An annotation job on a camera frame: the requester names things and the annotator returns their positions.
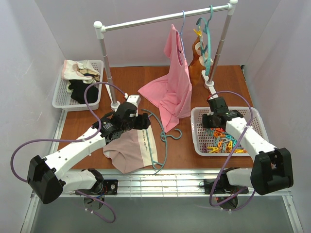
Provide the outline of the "white laundry basket left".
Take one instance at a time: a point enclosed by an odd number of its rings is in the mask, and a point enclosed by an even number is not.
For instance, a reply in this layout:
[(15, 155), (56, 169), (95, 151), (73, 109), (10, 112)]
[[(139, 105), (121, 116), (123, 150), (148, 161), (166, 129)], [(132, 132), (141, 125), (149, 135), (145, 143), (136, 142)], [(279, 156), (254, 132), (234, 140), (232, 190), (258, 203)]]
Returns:
[[(90, 63), (100, 73), (100, 81), (103, 80), (104, 63), (101, 60), (90, 60)], [(67, 81), (61, 78), (61, 73), (57, 79), (52, 105), (55, 108), (61, 108), (65, 111), (86, 111), (88, 110), (85, 104), (79, 104), (71, 98), (71, 93), (67, 91)]]

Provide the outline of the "black garment in basket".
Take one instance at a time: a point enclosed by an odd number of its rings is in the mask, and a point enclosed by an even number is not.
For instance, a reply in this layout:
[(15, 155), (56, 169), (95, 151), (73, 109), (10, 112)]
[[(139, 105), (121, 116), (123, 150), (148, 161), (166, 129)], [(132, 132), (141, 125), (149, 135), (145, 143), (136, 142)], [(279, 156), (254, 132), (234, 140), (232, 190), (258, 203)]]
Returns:
[[(84, 93), (89, 87), (89, 84), (84, 83), (82, 80), (69, 80), (69, 91), (72, 91), (71, 98), (79, 104), (85, 104)], [(95, 86), (91, 86), (86, 94), (88, 103), (95, 103), (98, 100), (99, 90)]]

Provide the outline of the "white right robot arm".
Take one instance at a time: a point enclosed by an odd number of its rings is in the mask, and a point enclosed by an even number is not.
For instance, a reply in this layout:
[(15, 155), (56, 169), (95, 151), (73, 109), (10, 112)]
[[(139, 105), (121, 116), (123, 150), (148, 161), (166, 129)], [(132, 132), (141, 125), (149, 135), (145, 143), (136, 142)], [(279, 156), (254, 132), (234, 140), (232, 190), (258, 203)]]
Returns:
[(286, 148), (278, 149), (261, 137), (239, 111), (229, 110), (224, 98), (211, 98), (208, 103), (212, 114), (203, 115), (203, 127), (223, 129), (237, 140), (237, 145), (246, 149), (253, 160), (252, 169), (222, 167), (211, 183), (211, 193), (242, 186), (265, 195), (293, 186), (292, 158)]

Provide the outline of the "teal hanger on right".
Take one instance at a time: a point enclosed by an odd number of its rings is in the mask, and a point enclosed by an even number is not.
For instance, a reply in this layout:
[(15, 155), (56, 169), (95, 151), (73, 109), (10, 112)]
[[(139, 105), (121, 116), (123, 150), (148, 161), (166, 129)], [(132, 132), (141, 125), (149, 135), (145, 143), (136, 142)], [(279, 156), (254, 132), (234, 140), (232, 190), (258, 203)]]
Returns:
[(209, 7), (210, 7), (209, 19), (206, 20), (204, 17), (200, 17), (196, 21), (197, 29), (201, 28), (201, 31), (203, 32), (203, 38), (200, 39), (201, 55), (204, 56), (205, 52), (206, 51), (208, 52), (207, 59), (204, 59), (205, 75), (209, 74), (211, 66), (211, 36), (210, 36), (209, 22), (211, 21), (213, 16), (213, 6), (210, 5)]

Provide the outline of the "yellow clothespin on hanger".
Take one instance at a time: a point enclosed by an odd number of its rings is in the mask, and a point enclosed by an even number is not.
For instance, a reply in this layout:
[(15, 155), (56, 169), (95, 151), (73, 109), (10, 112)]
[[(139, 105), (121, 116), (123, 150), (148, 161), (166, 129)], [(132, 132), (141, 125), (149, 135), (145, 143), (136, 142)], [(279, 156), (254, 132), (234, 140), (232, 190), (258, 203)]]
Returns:
[(197, 36), (202, 39), (203, 38), (203, 32), (201, 31), (201, 28), (199, 29), (193, 29), (194, 32), (197, 34)]

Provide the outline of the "pile of coloured clothespins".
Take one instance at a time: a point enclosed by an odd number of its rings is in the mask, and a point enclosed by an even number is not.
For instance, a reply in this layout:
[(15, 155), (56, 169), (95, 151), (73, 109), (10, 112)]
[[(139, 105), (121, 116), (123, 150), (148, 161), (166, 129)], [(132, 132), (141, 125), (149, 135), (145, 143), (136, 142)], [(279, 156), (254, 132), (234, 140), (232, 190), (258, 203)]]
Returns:
[(205, 153), (231, 153), (237, 140), (221, 128), (206, 129), (208, 141), (203, 145)]

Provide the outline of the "aluminium mounting rail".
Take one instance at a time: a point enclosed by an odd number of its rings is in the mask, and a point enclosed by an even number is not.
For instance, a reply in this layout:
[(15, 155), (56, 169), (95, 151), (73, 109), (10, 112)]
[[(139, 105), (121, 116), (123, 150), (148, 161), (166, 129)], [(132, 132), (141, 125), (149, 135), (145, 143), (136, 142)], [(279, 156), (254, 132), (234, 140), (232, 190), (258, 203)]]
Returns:
[(28, 176), (28, 184), (44, 204), (65, 194), (79, 191), (96, 196), (116, 197), (200, 197), (207, 194), (206, 185), (213, 182), (216, 169), (164, 169), (156, 173), (141, 169), (128, 174), (117, 170), (69, 170), (62, 178), (53, 171)]

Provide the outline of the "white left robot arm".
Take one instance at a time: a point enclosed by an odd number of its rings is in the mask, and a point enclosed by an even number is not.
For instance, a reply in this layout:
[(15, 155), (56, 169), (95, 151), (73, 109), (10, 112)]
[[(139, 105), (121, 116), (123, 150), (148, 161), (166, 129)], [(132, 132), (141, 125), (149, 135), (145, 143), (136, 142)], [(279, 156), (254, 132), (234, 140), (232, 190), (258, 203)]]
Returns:
[(94, 151), (118, 139), (129, 130), (145, 130), (150, 126), (147, 113), (138, 114), (137, 107), (122, 103), (117, 111), (98, 118), (80, 138), (44, 158), (31, 159), (27, 183), (44, 204), (56, 200), (62, 193), (86, 191), (97, 195), (104, 188), (104, 178), (94, 168), (70, 173), (69, 170)]

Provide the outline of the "cream pink garment in basket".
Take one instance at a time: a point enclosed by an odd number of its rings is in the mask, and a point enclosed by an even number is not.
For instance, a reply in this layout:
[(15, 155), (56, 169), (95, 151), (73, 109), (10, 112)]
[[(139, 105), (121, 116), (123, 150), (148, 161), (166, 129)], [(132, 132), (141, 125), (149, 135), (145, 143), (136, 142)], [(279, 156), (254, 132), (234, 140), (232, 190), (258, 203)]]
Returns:
[(100, 73), (94, 69), (89, 60), (83, 60), (82, 62), (65, 60), (61, 71), (63, 80), (81, 80), (86, 84), (99, 82), (100, 77)]

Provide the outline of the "blue thin hanger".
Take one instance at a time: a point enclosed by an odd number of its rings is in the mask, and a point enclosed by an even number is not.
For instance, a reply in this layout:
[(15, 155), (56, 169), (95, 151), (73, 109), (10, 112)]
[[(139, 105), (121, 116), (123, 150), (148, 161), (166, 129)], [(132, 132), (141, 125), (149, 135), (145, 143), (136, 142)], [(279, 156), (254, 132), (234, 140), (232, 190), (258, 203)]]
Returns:
[(182, 23), (181, 29), (179, 31), (179, 37), (180, 37), (180, 41), (181, 41), (181, 45), (182, 45), (182, 52), (183, 52), (184, 60), (186, 60), (184, 43), (183, 43), (183, 29), (184, 29), (184, 24), (185, 24), (185, 11), (182, 10), (182, 13), (183, 13), (183, 23)]

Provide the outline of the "pink t-shirt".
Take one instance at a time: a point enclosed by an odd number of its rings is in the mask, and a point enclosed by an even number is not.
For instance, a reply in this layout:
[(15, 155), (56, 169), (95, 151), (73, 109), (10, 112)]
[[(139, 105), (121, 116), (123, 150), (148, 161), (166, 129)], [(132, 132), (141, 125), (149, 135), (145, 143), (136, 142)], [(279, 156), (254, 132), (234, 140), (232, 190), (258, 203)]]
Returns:
[(178, 30), (171, 25), (165, 55), (170, 59), (168, 74), (150, 81), (138, 93), (159, 109), (164, 132), (172, 130), (181, 118), (190, 116), (192, 85)]

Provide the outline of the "brown beige underwear hanging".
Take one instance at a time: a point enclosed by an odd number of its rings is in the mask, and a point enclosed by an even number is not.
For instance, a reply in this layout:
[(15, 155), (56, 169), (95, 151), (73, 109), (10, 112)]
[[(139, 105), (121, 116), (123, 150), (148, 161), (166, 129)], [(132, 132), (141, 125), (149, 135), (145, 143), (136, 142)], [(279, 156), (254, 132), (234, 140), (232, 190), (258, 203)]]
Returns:
[(189, 65), (189, 76), (192, 86), (196, 86), (201, 79), (201, 73), (205, 70), (204, 59), (207, 59), (208, 52), (204, 56), (201, 55), (200, 37), (192, 45), (193, 59)]

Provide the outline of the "mauve underwear white waistband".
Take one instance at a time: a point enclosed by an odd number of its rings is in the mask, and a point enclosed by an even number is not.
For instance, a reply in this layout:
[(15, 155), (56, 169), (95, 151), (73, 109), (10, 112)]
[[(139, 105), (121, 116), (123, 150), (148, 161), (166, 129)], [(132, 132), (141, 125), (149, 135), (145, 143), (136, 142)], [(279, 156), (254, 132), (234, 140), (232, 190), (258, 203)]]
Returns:
[(123, 174), (151, 166), (152, 161), (157, 161), (152, 128), (124, 132), (120, 138), (103, 147), (103, 154)]

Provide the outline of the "white clothespin basket right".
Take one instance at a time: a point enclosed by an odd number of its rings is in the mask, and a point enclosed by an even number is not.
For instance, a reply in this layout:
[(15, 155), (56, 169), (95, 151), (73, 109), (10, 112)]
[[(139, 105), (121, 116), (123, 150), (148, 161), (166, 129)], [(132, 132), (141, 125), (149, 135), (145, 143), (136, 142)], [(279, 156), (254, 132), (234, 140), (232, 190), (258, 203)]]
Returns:
[[(251, 122), (251, 126), (254, 131), (256, 131), (261, 137), (263, 137), (266, 141), (268, 141), (268, 136), (262, 121), (262, 118), (257, 109), (241, 106), (229, 107), (229, 110), (238, 110), (246, 120), (249, 120), (251, 114), (253, 114), (253, 119)], [(191, 130), (192, 130), (192, 140), (194, 144), (194, 149), (197, 154), (200, 156), (207, 157), (215, 157), (222, 156), (227, 157), (229, 153), (205, 153), (203, 152), (203, 145), (208, 141), (208, 137), (206, 136), (206, 129), (202, 126), (202, 115), (207, 114), (211, 115), (211, 111), (209, 107), (195, 107), (191, 111)]]

